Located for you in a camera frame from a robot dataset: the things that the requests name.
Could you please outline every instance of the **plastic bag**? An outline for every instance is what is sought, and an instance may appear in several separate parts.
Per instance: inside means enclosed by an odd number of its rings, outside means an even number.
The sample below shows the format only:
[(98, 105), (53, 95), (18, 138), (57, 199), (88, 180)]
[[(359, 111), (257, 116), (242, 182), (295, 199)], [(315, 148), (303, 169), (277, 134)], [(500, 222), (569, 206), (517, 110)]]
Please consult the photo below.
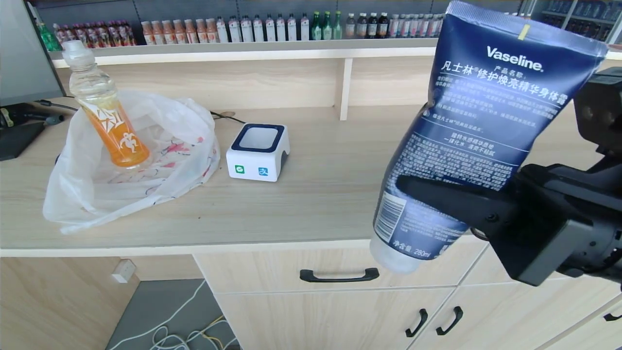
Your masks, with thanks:
[(171, 100), (119, 91), (119, 101), (152, 163), (119, 172), (101, 138), (80, 109), (54, 166), (43, 215), (63, 224), (64, 234), (105, 224), (175, 199), (203, 184), (218, 169), (220, 149), (211, 113), (189, 98)]

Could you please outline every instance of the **blue lotion tube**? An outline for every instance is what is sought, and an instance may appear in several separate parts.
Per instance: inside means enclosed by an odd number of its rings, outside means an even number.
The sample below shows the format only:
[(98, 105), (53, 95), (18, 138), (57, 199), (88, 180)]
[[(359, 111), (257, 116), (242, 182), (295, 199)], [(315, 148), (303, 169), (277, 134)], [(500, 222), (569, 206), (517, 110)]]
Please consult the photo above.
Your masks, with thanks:
[(599, 41), (452, 1), (428, 102), (384, 175), (370, 243), (376, 261), (413, 272), (468, 229), (398, 190), (399, 175), (500, 190), (606, 53)]

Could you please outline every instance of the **vaseline logo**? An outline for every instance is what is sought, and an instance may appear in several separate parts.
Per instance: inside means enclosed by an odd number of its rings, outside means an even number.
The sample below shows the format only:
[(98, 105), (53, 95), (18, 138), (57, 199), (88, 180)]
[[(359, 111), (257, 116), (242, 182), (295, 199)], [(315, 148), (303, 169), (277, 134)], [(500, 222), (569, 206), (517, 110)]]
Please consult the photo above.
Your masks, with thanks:
[(494, 49), (491, 49), (490, 46), (488, 46), (487, 48), (488, 48), (488, 57), (492, 57), (496, 60), (501, 60), (503, 62), (509, 62), (511, 64), (520, 65), (521, 67), (543, 72), (541, 63), (530, 61), (527, 59), (527, 57), (523, 55), (512, 56), (510, 54), (504, 54), (502, 52), (499, 52), (496, 47)]

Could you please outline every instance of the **electrical outlet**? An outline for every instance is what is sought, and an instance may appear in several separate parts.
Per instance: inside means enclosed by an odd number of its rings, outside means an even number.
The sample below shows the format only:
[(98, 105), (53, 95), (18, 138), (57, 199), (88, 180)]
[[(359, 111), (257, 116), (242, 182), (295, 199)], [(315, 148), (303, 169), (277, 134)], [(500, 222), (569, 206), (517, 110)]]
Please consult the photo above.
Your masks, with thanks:
[(113, 277), (119, 283), (127, 283), (136, 272), (136, 265), (130, 259), (122, 259), (114, 269)]

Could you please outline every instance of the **black handle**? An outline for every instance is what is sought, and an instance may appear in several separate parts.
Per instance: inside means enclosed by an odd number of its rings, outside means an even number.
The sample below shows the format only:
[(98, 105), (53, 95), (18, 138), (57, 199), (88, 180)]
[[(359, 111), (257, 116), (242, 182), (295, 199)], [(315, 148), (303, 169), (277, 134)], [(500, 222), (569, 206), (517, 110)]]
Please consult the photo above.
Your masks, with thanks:
[(313, 270), (301, 270), (300, 279), (311, 283), (341, 283), (341, 282), (365, 282), (375, 280), (380, 277), (378, 269), (375, 267), (366, 268), (365, 276), (354, 278), (317, 278), (313, 274)]
[(611, 313), (608, 313), (607, 315), (604, 315), (603, 318), (605, 319), (605, 321), (609, 322), (609, 321), (616, 321), (618, 319), (622, 318), (622, 315), (619, 316), (613, 316)]
[(441, 327), (438, 327), (436, 329), (436, 334), (438, 334), (439, 336), (444, 336), (445, 334), (449, 333), (449, 331), (452, 330), (452, 328), (458, 324), (458, 322), (460, 321), (460, 319), (462, 318), (462, 316), (464, 315), (464, 312), (462, 312), (462, 308), (459, 306), (456, 306), (455, 308), (453, 308), (453, 312), (456, 314), (456, 318), (453, 320), (452, 324), (449, 326), (449, 328), (447, 328), (446, 331), (444, 331)]
[(424, 323), (427, 321), (427, 311), (425, 309), (421, 309), (419, 310), (419, 315), (421, 316), (421, 319), (419, 320), (419, 324), (417, 325), (417, 327), (415, 328), (414, 331), (411, 332), (411, 329), (407, 329), (406, 330), (406, 336), (408, 338), (412, 338), (415, 336), (415, 334), (417, 334), (417, 332), (419, 332), (419, 330), (421, 329), (421, 327), (424, 326)]

